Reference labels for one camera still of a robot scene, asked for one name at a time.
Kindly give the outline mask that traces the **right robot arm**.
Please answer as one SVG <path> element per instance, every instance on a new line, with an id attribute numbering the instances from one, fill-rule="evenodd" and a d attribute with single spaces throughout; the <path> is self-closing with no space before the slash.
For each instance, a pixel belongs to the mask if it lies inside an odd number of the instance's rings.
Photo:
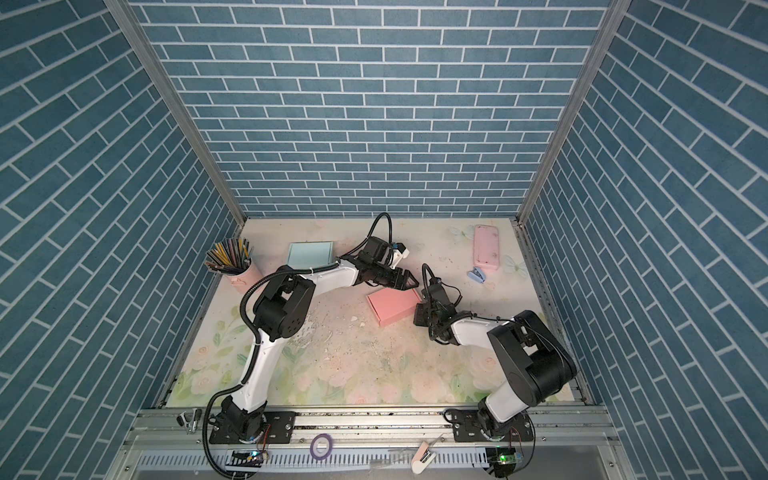
<path id="1" fill-rule="evenodd" d="M 539 316 L 524 310 L 510 319 L 460 311 L 449 286 L 432 279 L 422 290 L 414 324 L 441 345 L 479 347 L 497 361 L 505 381 L 480 400 L 475 424 L 490 438 L 511 432 L 513 419 L 558 393 L 577 375 L 570 354 Z"/>

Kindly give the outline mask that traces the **mint green paper box sheet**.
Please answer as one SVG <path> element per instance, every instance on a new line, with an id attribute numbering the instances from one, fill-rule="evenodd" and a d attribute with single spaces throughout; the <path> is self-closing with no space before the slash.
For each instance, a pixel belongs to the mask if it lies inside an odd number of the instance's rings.
<path id="1" fill-rule="evenodd" d="M 334 262 L 332 241 L 293 242 L 286 264 L 295 270 L 316 269 Z"/>

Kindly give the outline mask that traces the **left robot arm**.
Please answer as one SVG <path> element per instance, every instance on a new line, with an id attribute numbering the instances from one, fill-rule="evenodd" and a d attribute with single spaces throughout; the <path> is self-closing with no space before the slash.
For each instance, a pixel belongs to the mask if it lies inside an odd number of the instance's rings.
<path id="1" fill-rule="evenodd" d="M 304 326 L 312 301 L 329 292 L 367 284 L 399 291 L 419 285 L 399 266 L 407 248 L 393 238 L 393 222 L 378 214 L 364 239 L 330 264 L 308 269 L 283 265 L 250 287 L 239 315 L 253 335 L 242 379 L 216 392 L 202 416 L 202 443 L 252 444 L 266 438 L 268 389 L 287 341 Z"/>

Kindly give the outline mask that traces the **pink paper box sheet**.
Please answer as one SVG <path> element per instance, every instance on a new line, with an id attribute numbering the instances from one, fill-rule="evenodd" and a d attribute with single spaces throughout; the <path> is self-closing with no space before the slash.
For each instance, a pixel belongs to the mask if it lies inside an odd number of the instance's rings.
<path id="1" fill-rule="evenodd" d="M 366 297 L 380 327 L 386 327 L 406 317 L 412 317 L 421 297 L 415 289 L 383 288 Z"/>

